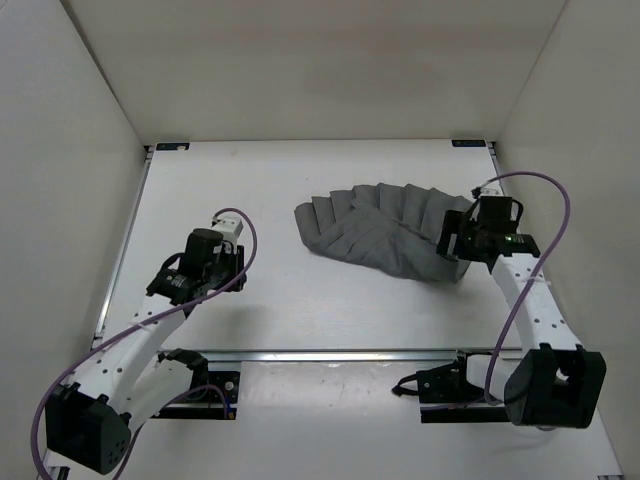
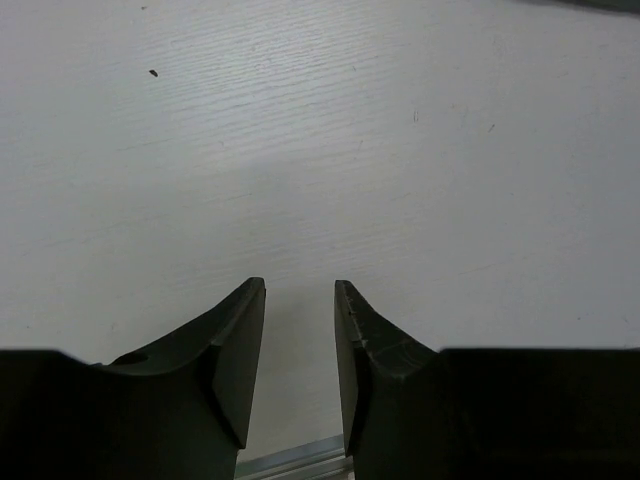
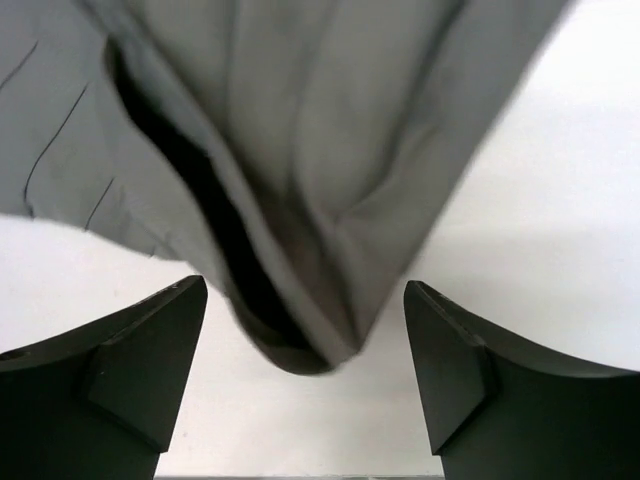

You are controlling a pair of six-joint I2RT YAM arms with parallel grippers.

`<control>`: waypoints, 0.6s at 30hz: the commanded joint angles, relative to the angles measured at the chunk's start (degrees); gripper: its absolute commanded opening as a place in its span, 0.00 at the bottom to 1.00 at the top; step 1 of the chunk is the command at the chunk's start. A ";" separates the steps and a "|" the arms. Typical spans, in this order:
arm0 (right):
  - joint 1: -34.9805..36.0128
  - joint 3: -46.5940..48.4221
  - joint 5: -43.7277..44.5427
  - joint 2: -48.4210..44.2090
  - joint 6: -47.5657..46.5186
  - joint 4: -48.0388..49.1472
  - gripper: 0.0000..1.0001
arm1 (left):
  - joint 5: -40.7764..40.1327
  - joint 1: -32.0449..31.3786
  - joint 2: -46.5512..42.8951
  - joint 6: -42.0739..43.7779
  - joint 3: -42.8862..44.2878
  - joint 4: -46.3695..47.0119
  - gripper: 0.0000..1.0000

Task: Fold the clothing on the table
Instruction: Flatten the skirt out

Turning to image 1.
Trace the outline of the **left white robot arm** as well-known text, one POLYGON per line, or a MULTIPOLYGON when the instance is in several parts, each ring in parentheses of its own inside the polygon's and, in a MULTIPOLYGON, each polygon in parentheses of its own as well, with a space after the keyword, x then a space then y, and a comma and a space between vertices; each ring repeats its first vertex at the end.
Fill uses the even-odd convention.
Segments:
POLYGON ((243 229, 237 217, 193 230, 183 251, 167 258, 131 318, 133 331, 109 339, 79 373, 54 387, 44 405, 50 451, 102 475, 130 451, 135 433, 179 396, 208 389, 208 362, 200 353, 161 350, 198 300, 246 281, 243 229))

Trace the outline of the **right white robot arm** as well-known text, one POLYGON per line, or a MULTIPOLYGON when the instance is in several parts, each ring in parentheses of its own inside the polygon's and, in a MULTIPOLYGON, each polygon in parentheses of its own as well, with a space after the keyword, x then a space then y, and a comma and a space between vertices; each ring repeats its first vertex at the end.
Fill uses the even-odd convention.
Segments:
POLYGON ((507 196, 480 196, 466 211, 449 210, 436 251, 447 259, 483 263, 503 293, 522 357, 458 353, 449 364, 402 378, 394 395, 419 400, 422 420, 459 408, 518 426, 585 429, 606 374, 601 353, 584 348, 567 325, 541 271, 535 240, 519 232, 523 205, 507 196))

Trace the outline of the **grey pleated skirt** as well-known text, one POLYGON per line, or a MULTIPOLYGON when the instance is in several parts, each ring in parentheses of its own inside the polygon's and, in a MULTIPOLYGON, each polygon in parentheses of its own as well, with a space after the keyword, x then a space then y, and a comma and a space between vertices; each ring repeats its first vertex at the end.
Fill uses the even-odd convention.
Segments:
POLYGON ((379 183, 314 196, 294 216, 302 243, 317 255, 396 278, 456 283, 470 263, 445 259, 436 246, 446 212, 470 206, 436 188, 379 183))

